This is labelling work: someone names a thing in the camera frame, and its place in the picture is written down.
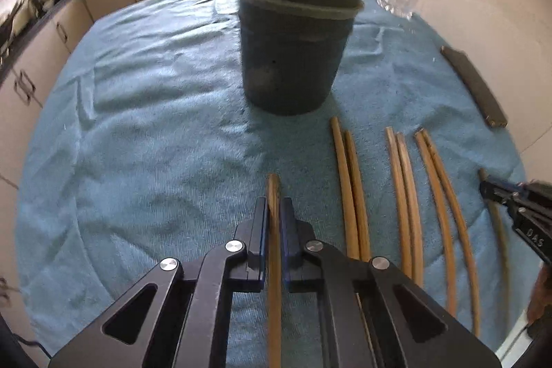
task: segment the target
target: cable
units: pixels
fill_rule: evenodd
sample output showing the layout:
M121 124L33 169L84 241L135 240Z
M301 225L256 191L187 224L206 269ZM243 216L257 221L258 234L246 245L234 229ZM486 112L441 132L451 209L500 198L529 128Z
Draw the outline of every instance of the cable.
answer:
M21 337L20 335L16 334L15 332L12 332L12 335L13 337L15 337L15 339L20 342L20 343L23 343L25 346L28 346L28 347L39 347L42 352L44 354L46 354L46 357L48 357L49 359L52 358L52 356L50 355L50 353L48 351L46 351L46 348L44 348L40 343L38 343L38 341L28 341L28 340L25 340L23 337Z

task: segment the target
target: metal screw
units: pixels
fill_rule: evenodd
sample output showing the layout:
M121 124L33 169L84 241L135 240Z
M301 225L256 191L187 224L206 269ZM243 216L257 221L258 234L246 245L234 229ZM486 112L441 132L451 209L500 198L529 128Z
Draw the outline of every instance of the metal screw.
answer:
M389 261L382 257L377 257L372 260L372 265L378 270L387 270L389 268Z
M229 242L226 242L226 245L224 247L229 252L237 252L244 247L244 244L242 244L239 240L230 240Z
M324 244L319 240L309 240L305 245L308 251L319 252L324 248Z
M178 261L173 258L166 258L161 261L159 266L161 267L161 270L171 271L171 270L174 270L176 267L178 267Z

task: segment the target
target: white wall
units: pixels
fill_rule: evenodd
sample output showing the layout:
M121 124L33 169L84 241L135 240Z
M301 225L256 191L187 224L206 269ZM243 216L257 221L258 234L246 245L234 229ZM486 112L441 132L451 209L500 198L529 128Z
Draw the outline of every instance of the white wall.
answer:
M528 178L552 181L552 0L420 0L417 11L485 78Z

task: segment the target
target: blue cloth tablecloth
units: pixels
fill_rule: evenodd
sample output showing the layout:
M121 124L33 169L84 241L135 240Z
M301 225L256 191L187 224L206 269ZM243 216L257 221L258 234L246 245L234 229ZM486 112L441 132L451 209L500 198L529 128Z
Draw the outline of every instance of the blue cloth tablecloth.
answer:
M485 126L420 18L364 0L332 92L316 112L277 117L244 98L237 0L146 0L98 21L46 102L18 197L20 287L38 339L56 352L164 257L192 260L251 217L266 173L299 218L344 249L329 118L355 137L372 248L400 264L384 128L407 136L423 219L424 288L445 302L441 232L413 140L432 135L469 227L481 292L481 339L496 349L528 301L537 258L509 232L510 310L477 169L520 181L506 129ZM509 219L504 214L504 224ZM456 237L456 227L451 219ZM457 317L471 328L455 239ZM235 296L229 367L266 366L265 295ZM322 366L313 295L284 294L283 366Z

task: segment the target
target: wooden stick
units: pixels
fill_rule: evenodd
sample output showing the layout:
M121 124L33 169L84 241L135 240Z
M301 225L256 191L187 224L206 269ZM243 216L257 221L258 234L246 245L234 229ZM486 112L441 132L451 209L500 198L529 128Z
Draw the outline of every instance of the wooden stick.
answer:
M437 218L441 227L441 239L443 241L443 252L445 256L446 269L446 310L453 317L456 316L456 267L454 260L454 246L451 235L451 224L449 223L448 213L446 212L445 195L443 188L437 175L437 170L431 159L430 150L427 148L427 143L422 134L417 132L414 134L423 164L426 166L427 178L430 181L433 199L435 200L435 209L437 210Z
M466 261L466 267L467 267L467 276L470 281L471 316L473 320L472 331L476 335L476 337L478 337L479 326L481 321L481 318L480 318L481 304L479 302L479 283L477 281L477 267L475 265L474 255L471 252L470 239L467 234L466 222L464 221L464 216L462 215L460 204L458 203L458 199L456 198L456 194L454 193L451 180L446 174L443 160L439 156L439 153L437 152L437 148L435 147L435 144L433 143L430 137L430 134L424 129L421 130L421 133L423 135L423 138L426 140L427 147L430 150L431 158L433 159L433 164L435 164L435 168L437 169L437 174L439 175L439 178L441 179L441 184L445 190L446 199L448 200L449 205L451 206L451 211L454 217L454 221L456 221L456 227L458 229L458 238L460 239L460 244L462 245L462 251L464 252L464 259Z
M339 133L339 136L341 137L341 130L339 129L339 120L337 119L337 117L332 117L331 119L332 121L332 131L333 131L333 136L334 136L334 139L335 139L335 128L337 127L337 131ZM357 150L355 149L354 147L354 141L353 141L353 136L351 135L351 133L349 131L346 131L345 132L345 141L348 143L347 144L347 152L349 152L349 161L351 161L351 151L352 151L352 154L354 155L354 161L355 161L355 164L356 164L356 170L358 171L358 179L360 181L360 189L361 189L361 194L362 194L362 203L364 205L364 216L365 216L365 221L364 223L366 224L366 230L365 230L365 233L364 235L366 237L368 237L368 217L367 217L367 214L366 214L366 205L364 203L364 192L362 191L362 180L361 180L361 171L360 169L358 168L358 158L357 158ZM343 189L343 183L342 183L342 178L341 178L341 171L339 171L339 182L341 183L342 185L342 189ZM359 217L355 214L355 223L358 224L359 223ZM347 233L347 223L345 222L345 228L346 228L346 233L345 233L345 240L346 240L346 246L347 246L347 256L350 257L351 259L359 259L360 257L360 251L358 249L358 245L360 243L360 240L359 240L359 236L358 236L358 233L354 236L353 235L353 232L349 232ZM370 252L370 241L368 240L368 253ZM355 295L357 297L357 304L358 304L358 309L361 313L361 319L362 319L362 323L364 325L364 333L366 335L366 339L368 339L368 341L370 340L370 333L369 333L369 330L368 330L368 323L366 323L366 317L364 316L364 312L363 312L363 309L362 309L362 302L361 302L361 297L359 294L356 294Z
M268 175L267 197L270 211L268 241L268 366L282 365L282 260L280 258L280 178Z
M423 240L422 222L420 220L420 208L418 195L412 173L412 164L408 156L405 135L397 133L398 155L401 159L402 176L406 186L406 200L408 203L408 220L410 221L410 240L412 248L412 280L423 287Z
M487 179L487 173L482 167L477 171L479 181ZM506 326L509 326L509 310L510 310L510 262L508 259L508 244L506 230L500 218L499 206L494 201L485 200L485 205L491 216L492 227L495 230L497 243L499 246L500 258L502 260L502 281L504 282L504 298L503 310L506 314Z
M353 135L349 130L345 131L345 148L347 150L349 175L353 187L354 211L357 216L358 245L361 260L368 262L372 258L368 231L368 213L366 212L364 189L362 189L361 170L358 167L357 148L354 145Z
M341 184L341 201L343 203L343 222L345 224L345 241L347 244L347 255L353 259L359 259L357 217L354 212L353 192L345 147L341 137L341 128L336 116L330 119L333 133L333 143L336 147L337 167L339 170L339 181Z
M405 183L402 178L401 161L398 156L397 141L391 127L385 129L387 147L391 161L391 176L395 184L397 197L398 233L401 239L401 269L412 279L412 252L410 250L410 226L408 224L408 204L406 202Z

